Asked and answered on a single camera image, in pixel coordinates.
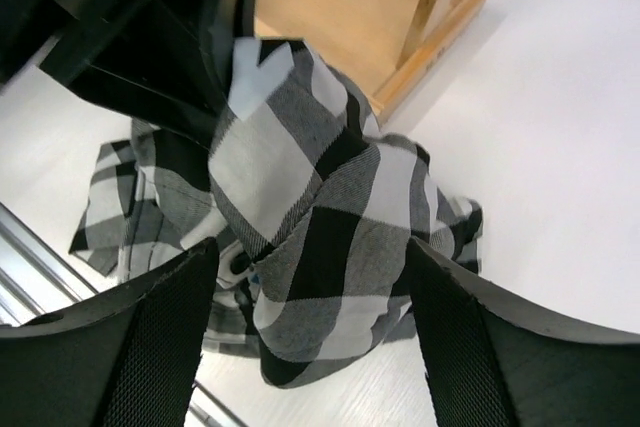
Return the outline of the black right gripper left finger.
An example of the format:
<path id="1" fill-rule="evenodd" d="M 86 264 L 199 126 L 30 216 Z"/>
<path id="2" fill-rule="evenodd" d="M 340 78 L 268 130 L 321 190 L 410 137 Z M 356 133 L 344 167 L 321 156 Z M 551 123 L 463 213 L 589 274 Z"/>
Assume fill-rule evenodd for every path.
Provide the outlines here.
<path id="1" fill-rule="evenodd" d="M 205 240 L 88 300 L 3 327 L 2 425 L 183 425 L 218 262 Z"/>

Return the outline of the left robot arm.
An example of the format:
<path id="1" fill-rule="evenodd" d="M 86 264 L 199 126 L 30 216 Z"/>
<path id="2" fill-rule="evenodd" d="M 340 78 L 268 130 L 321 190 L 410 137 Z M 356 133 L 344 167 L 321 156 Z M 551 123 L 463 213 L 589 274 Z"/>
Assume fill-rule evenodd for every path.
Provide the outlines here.
<path id="1" fill-rule="evenodd" d="M 83 100 L 201 146 L 255 0 L 1 0 L 1 83 L 29 64 Z"/>

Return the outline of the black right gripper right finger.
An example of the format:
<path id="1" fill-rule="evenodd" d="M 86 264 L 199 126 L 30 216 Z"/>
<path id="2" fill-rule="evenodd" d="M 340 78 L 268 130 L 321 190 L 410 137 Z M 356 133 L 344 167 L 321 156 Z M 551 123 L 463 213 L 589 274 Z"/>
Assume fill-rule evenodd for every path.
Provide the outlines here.
<path id="1" fill-rule="evenodd" d="M 438 425 L 638 425 L 638 334 L 535 304 L 418 239 L 406 272 Z"/>

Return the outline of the black white checkered shirt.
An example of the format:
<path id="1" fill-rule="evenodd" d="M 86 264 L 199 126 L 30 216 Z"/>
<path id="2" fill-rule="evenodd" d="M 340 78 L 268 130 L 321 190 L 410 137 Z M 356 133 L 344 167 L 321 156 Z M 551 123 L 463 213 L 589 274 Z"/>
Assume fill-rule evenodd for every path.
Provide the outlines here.
<path id="1" fill-rule="evenodd" d="M 415 334 L 406 247 L 471 272 L 482 211 L 429 155 L 380 131 L 346 75 L 304 41 L 245 37 L 227 106 L 201 147 L 141 120 L 102 145 L 69 251 L 128 281 L 204 239 L 219 248 L 208 332 L 294 388 Z"/>

